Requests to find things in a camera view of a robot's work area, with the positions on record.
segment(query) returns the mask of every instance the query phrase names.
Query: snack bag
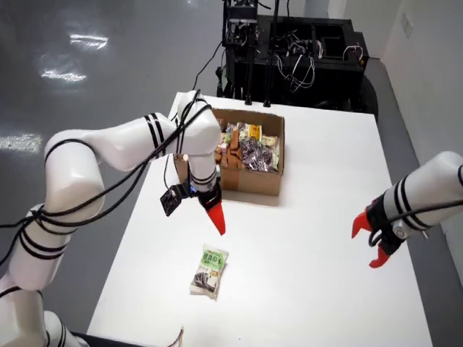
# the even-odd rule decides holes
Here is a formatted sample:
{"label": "snack bag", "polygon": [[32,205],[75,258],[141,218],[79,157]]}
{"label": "snack bag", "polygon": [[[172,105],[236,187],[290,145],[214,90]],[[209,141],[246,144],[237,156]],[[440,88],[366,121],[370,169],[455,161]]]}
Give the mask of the snack bag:
{"label": "snack bag", "polygon": [[190,284],[191,294],[217,298],[218,286],[229,253],[208,245],[203,246],[203,257]]}

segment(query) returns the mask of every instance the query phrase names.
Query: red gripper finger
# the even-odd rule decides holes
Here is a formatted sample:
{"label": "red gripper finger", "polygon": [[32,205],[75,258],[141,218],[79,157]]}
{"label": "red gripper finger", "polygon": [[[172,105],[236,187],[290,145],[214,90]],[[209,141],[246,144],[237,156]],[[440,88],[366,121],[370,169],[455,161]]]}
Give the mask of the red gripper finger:
{"label": "red gripper finger", "polygon": [[378,259],[372,260],[370,262],[370,267],[377,269],[378,267],[383,266],[389,259],[389,256],[383,251],[381,247],[378,247]]}
{"label": "red gripper finger", "polygon": [[371,226],[370,222],[368,222],[366,211],[360,213],[354,219],[354,223],[352,224],[352,238],[354,238],[359,233],[360,229],[371,231]]}

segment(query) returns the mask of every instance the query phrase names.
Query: white wall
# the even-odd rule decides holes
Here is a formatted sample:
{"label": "white wall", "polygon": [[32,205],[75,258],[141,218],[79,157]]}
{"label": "white wall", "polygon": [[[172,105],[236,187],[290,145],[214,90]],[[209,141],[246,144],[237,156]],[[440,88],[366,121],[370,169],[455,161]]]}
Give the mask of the white wall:
{"label": "white wall", "polygon": [[329,0],[305,0],[304,17],[327,18]]}
{"label": "white wall", "polygon": [[[259,0],[262,4],[272,8],[272,10],[265,9],[262,6],[259,6],[258,13],[268,16],[273,15],[273,10],[275,8],[274,0]],[[288,0],[281,0],[280,6],[278,8],[279,16],[286,16],[286,4]],[[305,0],[289,0],[289,15],[291,17],[304,17],[305,10]]]}
{"label": "white wall", "polygon": [[[414,24],[408,39],[402,12]],[[443,150],[463,155],[462,14],[462,0],[404,0],[384,55],[421,164]],[[463,280],[463,215],[442,227]]]}
{"label": "white wall", "polygon": [[344,18],[346,11],[347,0],[330,0],[328,5],[328,16],[330,18]]}
{"label": "white wall", "polygon": [[363,33],[368,53],[382,59],[401,0],[330,0],[330,18],[352,20]]}

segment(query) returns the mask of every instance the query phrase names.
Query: black stripe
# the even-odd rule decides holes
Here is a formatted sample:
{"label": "black stripe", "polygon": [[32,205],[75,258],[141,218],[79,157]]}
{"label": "black stripe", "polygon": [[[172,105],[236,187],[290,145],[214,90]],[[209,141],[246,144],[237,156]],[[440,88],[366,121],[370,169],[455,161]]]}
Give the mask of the black stripe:
{"label": "black stripe", "polygon": [[212,173],[212,175],[210,175],[207,179],[197,179],[196,177],[193,176],[193,174],[191,174],[191,178],[192,180],[195,182],[195,183],[198,183],[198,184],[207,184],[209,183],[210,181],[212,181],[214,179],[214,176],[216,175],[216,170],[214,170],[214,172]]}
{"label": "black stripe", "polygon": [[67,332],[66,332],[66,327],[64,326],[64,323],[61,322],[61,325],[63,327],[63,332],[64,332],[64,338],[63,338],[63,347],[66,346],[66,335],[67,335]]}
{"label": "black stripe", "polygon": [[460,167],[458,168],[458,180],[460,181],[460,184],[463,186],[462,168],[463,165],[460,165]]}
{"label": "black stripe", "polygon": [[[396,209],[397,209],[397,212],[399,214],[402,214],[404,211],[402,210],[402,207],[400,206],[400,203],[399,203],[399,185],[401,184],[402,181],[400,181],[399,183],[396,184],[396,186],[394,187],[394,202],[396,203]],[[405,222],[405,224],[407,224],[409,226],[409,228],[413,229],[413,230],[419,230],[418,228],[416,228],[415,226],[413,226],[409,220],[407,219],[407,217],[405,218],[402,218],[402,220]]]}
{"label": "black stripe", "polygon": [[21,290],[21,288],[18,287],[18,286],[8,288],[7,290],[2,291],[2,292],[0,293],[0,299],[3,298],[5,295],[8,295],[8,294],[10,294],[10,293],[14,293],[15,291],[20,291],[20,290]]}
{"label": "black stripe", "polygon": [[[151,116],[153,117],[154,124],[156,125],[156,129],[158,130],[159,141],[162,143],[162,142],[164,142],[164,135],[162,133],[161,124],[159,123],[159,120],[158,120],[158,117],[157,117],[156,113],[152,113]],[[166,148],[164,148],[164,150],[162,151],[162,156],[164,157],[165,155],[166,155]]]}
{"label": "black stripe", "polygon": [[[407,210],[407,212],[410,212],[412,208],[410,207],[410,204],[408,203],[407,194],[405,193],[405,181],[407,180],[407,177],[408,175],[406,175],[404,179],[402,180],[402,186],[400,187],[400,192],[402,194],[402,199],[404,200],[405,209]],[[416,215],[410,215],[410,218],[420,227],[424,229],[430,228],[428,224],[423,223]]]}
{"label": "black stripe", "polygon": [[61,337],[59,338],[59,342],[58,342],[58,347],[63,347],[63,332],[64,332],[64,325],[63,325],[63,322],[61,320],[59,320],[59,322],[61,323]]}
{"label": "black stripe", "polygon": [[156,138],[156,133],[154,132],[153,122],[151,121],[149,116],[145,116],[145,119],[150,128],[151,137],[153,138],[154,149],[156,149],[158,147],[158,139]]}
{"label": "black stripe", "polygon": [[65,145],[67,143],[71,143],[71,142],[76,142],[76,143],[80,143],[81,145],[84,145],[84,146],[87,146],[89,147],[93,154],[95,154],[95,151],[93,150],[92,146],[90,146],[88,143],[86,143],[85,141],[83,140],[79,140],[79,139],[67,139],[67,140],[62,140],[62,141],[59,141],[58,143],[56,143],[52,148],[50,148],[50,150],[48,151],[48,153],[46,153],[46,156],[45,156],[45,164],[46,164],[46,161],[48,160],[48,157],[50,156],[50,154],[55,150],[57,149],[59,146],[61,145]]}
{"label": "black stripe", "polygon": [[53,254],[53,255],[43,255],[43,254],[39,254],[37,252],[34,252],[24,241],[24,239],[22,239],[22,234],[20,235],[20,242],[21,242],[21,245],[22,247],[26,250],[27,253],[29,253],[30,255],[32,255],[34,258],[38,258],[38,259],[42,259],[42,260],[53,260],[53,259],[57,259],[59,258],[60,256],[63,255],[64,252],[61,252],[61,253],[58,253],[58,254]]}
{"label": "black stripe", "polygon": [[60,252],[64,250],[67,246],[67,244],[65,244],[64,246],[56,247],[56,248],[44,247],[41,244],[35,243],[27,234],[26,229],[23,229],[22,234],[24,235],[24,238],[31,246],[33,246],[34,248],[42,252],[48,252],[48,253]]}

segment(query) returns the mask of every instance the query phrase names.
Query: gray floor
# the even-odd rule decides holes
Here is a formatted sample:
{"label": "gray floor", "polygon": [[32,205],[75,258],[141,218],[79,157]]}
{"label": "gray floor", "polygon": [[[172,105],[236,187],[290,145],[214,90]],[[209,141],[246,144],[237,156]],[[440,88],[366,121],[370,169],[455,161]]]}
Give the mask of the gray floor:
{"label": "gray floor", "polygon": [[[153,111],[167,114],[176,91],[192,87],[220,41],[221,4],[2,1],[0,221],[17,220],[44,200],[41,153],[52,134],[110,127]],[[200,78],[205,94],[215,94],[219,59],[218,54]],[[398,181],[417,167],[417,159],[382,63],[370,60],[367,75],[378,93],[378,127],[391,178]],[[5,137],[24,134],[30,135],[28,150],[24,137],[17,146],[4,146]],[[38,152],[32,140],[41,141]],[[108,184],[121,176],[105,166],[101,170]],[[46,308],[72,330],[87,330],[138,191],[113,215],[73,236],[54,282],[44,291]],[[107,204],[113,201],[109,197]],[[13,233],[1,231],[0,254]],[[415,239],[408,245],[434,346],[460,346],[463,290],[443,234],[436,230],[429,242]],[[379,309],[386,300],[378,300]]]}

